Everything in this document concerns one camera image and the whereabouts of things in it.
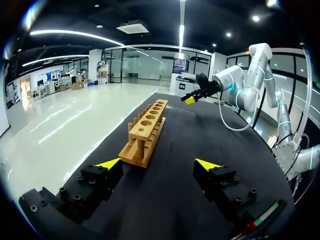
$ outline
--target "poster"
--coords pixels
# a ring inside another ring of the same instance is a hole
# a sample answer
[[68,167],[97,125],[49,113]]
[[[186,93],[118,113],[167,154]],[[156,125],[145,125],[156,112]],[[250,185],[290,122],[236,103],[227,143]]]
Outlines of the poster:
[[182,74],[188,71],[189,61],[185,59],[174,59],[173,63],[173,73],[174,74]]

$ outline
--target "person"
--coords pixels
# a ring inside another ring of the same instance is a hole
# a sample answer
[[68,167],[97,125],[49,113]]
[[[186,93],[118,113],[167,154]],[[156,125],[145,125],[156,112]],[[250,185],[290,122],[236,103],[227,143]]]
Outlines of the person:
[[83,69],[83,72],[82,72],[82,79],[83,80],[86,80],[86,79],[88,79],[88,74],[87,74],[87,71],[85,70],[85,69]]
[[76,69],[72,68],[72,70],[71,70],[71,82],[72,82],[72,84],[76,83],[76,75],[77,75]]

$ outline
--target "sign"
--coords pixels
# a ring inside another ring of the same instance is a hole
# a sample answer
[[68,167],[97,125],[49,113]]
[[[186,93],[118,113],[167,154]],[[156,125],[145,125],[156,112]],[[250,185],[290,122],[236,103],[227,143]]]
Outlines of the sign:
[[183,83],[180,83],[179,85],[179,89],[185,90],[186,89],[186,85]]
[[173,73],[174,74],[182,74],[186,73],[189,68],[189,61],[185,59],[174,59],[173,62]]

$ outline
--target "wooden test tube rack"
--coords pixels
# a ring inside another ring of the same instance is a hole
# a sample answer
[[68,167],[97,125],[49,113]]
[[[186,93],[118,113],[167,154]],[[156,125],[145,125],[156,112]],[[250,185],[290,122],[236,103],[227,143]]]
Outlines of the wooden test tube rack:
[[128,123],[128,142],[119,153],[123,162],[146,168],[154,152],[166,118],[163,112],[168,101],[158,99],[149,104],[133,123]]

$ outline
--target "cardboard box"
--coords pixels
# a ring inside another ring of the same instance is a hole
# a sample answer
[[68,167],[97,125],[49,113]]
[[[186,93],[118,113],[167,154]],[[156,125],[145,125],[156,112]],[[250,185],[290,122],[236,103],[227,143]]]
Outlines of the cardboard box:
[[90,79],[86,79],[82,82],[83,84],[89,84],[90,83]]
[[63,92],[65,90],[67,90],[67,85],[61,85],[60,86],[60,92]]
[[82,83],[73,83],[71,86],[71,90],[79,90],[82,89],[84,87],[84,85]]

